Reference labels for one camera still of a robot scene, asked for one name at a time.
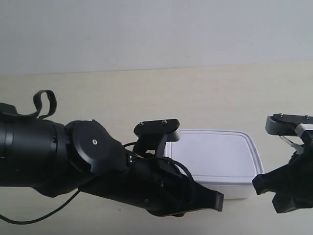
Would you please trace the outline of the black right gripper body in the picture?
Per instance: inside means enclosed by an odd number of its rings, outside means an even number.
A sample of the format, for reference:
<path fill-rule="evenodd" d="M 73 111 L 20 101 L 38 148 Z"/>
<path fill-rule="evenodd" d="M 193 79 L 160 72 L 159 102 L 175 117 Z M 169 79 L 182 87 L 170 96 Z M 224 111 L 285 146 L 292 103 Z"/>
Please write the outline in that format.
<path fill-rule="evenodd" d="M 313 150 L 306 149 L 278 169 L 272 183 L 276 213 L 313 208 Z"/>

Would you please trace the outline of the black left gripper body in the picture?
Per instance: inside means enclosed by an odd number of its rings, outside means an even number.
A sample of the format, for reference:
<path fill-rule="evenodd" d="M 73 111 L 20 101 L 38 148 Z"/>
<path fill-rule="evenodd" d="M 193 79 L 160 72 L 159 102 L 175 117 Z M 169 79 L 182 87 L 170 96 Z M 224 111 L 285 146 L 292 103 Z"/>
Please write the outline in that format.
<path fill-rule="evenodd" d="M 163 155 L 167 137 L 139 137 L 128 150 L 112 137 L 83 144 L 93 179 L 83 192 L 143 208 L 154 216 L 194 210 L 196 183 L 181 163 Z"/>

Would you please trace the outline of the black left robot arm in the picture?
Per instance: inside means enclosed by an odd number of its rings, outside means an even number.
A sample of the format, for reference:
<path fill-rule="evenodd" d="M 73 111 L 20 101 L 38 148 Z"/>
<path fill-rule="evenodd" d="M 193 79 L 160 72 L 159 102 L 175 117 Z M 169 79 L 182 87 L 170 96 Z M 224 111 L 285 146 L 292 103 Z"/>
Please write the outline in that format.
<path fill-rule="evenodd" d="M 164 156 L 166 143 L 179 140 L 178 132 L 177 119 L 141 122 L 128 150 L 95 120 L 62 125 L 24 117 L 3 103 L 0 184 L 33 188 L 47 197 L 78 190 L 159 217 L 222 211 L 222 193 L 200 185 L 184 165 Z"/>

